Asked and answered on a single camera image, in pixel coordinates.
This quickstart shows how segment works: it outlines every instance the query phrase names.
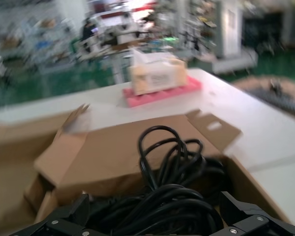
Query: white tabletop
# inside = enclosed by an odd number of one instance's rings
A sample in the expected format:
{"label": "white tabletop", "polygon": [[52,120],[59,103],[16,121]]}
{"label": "white tabletop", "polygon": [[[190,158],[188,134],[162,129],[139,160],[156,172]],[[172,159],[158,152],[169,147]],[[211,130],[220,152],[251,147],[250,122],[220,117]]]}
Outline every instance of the white tabletop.
{"label": "white tabletop", "polygon": [[252,173],[295,225],[295,162]]}
{"label": "white tabletop", "polygon": [[[25,121],[82,104],[90,104],[91,108],[75,122],[75,132],[194,109],[213,113],[243,132],[226,154],[236,156],[295,222],[295,164],[282,166],[295,162],[295,119],[200,69],[190,69],[189,75],[203,82],[202,91],[128,108],[121,92],[130,87],[126,83],[0,109],[0,121]],[[273,166],[279,167],[268,171]]]}

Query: black power cord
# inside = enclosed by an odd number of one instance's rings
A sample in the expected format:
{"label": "black power cord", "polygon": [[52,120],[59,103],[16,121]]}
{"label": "black power cord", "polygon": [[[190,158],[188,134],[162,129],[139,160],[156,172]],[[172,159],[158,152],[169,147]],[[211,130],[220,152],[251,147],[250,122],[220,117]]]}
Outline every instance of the black power cord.
{"label": "black power cord", "polygon": [[[165,130],[174,137],[161,140],[143,149],[143,140],[150,132]],[[157,174],[150,167],[147,156],[154,149],[175,143],[166,154]],[[188,150],[189,144],[198,146]],[[223,165],[214,158],[202,156],[200,140],[183,141],[179,134],[166,126],[154,126],[139,137],[140,168],[146,183],[136,196],[95,199],[91,206],[88,227],[112,236],[124,235],[210,235],[223,229],[222,219],[211,204],[222,190],[226,174]],[[212,183],[199,192],[186,188],[196,180]]]}

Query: cardboard box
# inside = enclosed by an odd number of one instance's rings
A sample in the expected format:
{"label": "cardboard box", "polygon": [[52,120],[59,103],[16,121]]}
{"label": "cardboard box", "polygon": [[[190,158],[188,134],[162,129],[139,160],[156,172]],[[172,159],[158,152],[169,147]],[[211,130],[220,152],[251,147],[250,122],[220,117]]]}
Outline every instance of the cardboard box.
{"label": "cardboard box", "polygon": [[171,53],[142,53],[132,49],[129,67],[132,88],[136,95],[143,95],[188,84],[186,63]]}
{"label": "cardboard box", "polygon": [[[35,168],[55,189],[42,191],[46,189],[45,183],[37,179],[25,193],[33,208],[39,208],[36,222],[43,220],[58,206],[71,204],[82,191],[95,196],[137,192],[142,187],[137,140],[143,131],[154,125],[169,126],[184,140],[200,139],[205,145],[203,154],[219,156],[226,165],[234,185],[230,192],[238,200],[258,204],[270,215],[288,222],[239,162],[221,154],[240,134],[240,130],[212,114],[202,116],[200,111],[143,120],[89,133],[60,135],[35,161]],[[146,137],[144,146],[149,147],[171,136],[166,131],[152,132]],[[154,170],[159,168],[170,147],[172,144],[160,146],[148,155]]]}
{"label": "cardboard box", "polygon": [[0,125],[0,231],[34,222],[36,212],[23,197],[24,190],[37,179],[34,160],[86,109],[82,106],[53,117]]}

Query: open cardboard box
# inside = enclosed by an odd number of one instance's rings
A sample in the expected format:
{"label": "open cardboard box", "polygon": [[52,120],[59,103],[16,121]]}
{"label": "open cardboard box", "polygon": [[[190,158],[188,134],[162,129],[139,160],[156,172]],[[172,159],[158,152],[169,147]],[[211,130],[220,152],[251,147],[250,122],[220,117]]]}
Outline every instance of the open cardboard box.
{"label": "open cardboard box", "polygon": [[[141,189],[143,183],[137,141],[143,131],[155,125],[173,128],[184,140],[200,139],[205,146],[203,154],[219,156],[226,165],[233,182],[230,193],[235,198],[257,204],[273,217],[288,222],[287,217],[240,163],[235,158],[222,155],[240,130],[212,114],[202,116],[200,111],[122,124],[89,133],[60,135],[35,161],[35,169],[43,178],[38,178],[25,192],[32,207],[38,209],[36,222],[43,220],[58,206],[71,204],[83,191],[94,196],[113,196],[127,195]],[[145,138],[144,147],[169,137],[172,134],[166,131],[152,132]],[[153,169],[158,169],[171,147],[172,144],[166,144],[149,153],[148,161]],[[48,191],[46,182],[55,188]]]}
{"label": "open cardboard box", "polygon": [[[183,139],[202,140],[204,155],[220,155],[227,166],[234,186],[231,193],[238,200],[258,204],[270,215],[288,222],[240,163],[221,155],[240,131],[214,115],[202,116],[195,111],[89,133],[64,132],[64,127],[86,109],[82,106],[72,113],[0,126],[0,231],[13,232],[35,219],[40,221],[56,207],[72,203],[82,191],[97,196],[136,191],[142,184],[137,139],[154,125],[169,126]],[[144,146],[169,135],[165,131],[153,132]],[[154,169],[169,147],[159,147],[149,154]]]}
{"label": "open cardboard box", "polygon": [[0,232],[27,226],[36,213],[24,190],[37,178],[34,160],[87,107],[19,124],[0,124]]}

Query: green floor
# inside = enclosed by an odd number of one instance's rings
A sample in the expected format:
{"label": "green floor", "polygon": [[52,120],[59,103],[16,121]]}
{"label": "green floor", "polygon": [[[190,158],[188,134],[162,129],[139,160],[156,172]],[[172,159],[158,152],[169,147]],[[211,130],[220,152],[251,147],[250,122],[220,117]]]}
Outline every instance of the green floor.
{"label": "green floor", "polygon": [[[67,71],[45,76],[25,71],[13,63],[7,63],[7,66],[12,68],[14,86],[5,88],[0,85],[0,107],[96,89],[115,83],[109,61],[82,63]],[[197,63],[191,62],[189,67],[197,67]],[[127,70],[123,71],[128,78]],[[262,55],[259,58],[258,67],[252,69],[250,74],[286,76],[295,81],[295,50],[281,52],[274,57],[268,54]],[[246,76],[248,74],[245,71],[237,72],[235,75],[219,75],[228,82]]]}

